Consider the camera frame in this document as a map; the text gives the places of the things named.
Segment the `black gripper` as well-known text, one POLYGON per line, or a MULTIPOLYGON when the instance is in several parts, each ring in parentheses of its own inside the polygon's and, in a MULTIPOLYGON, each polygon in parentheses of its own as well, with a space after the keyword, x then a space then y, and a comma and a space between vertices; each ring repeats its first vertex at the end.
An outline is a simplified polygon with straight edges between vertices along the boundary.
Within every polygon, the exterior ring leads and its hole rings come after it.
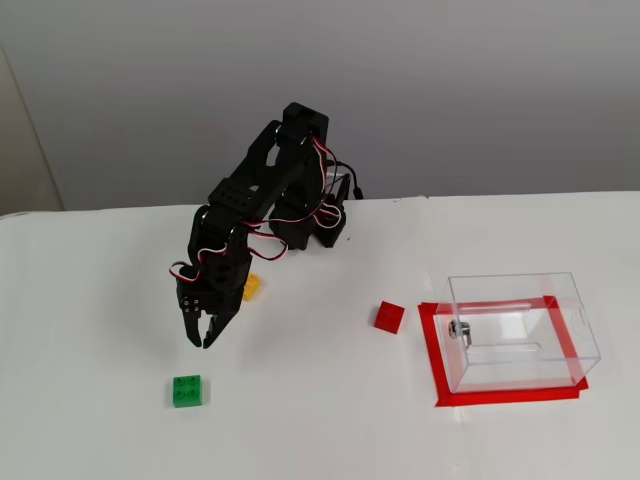
POLYGON ((188 340, 208 349, 237 315, 251 254, 246 239, 191 239, 187 252, 189 261, 173 266, 179 308, 188 340), (202 340, 198 322, 203 312, 209 316, 209 327, 202 340))

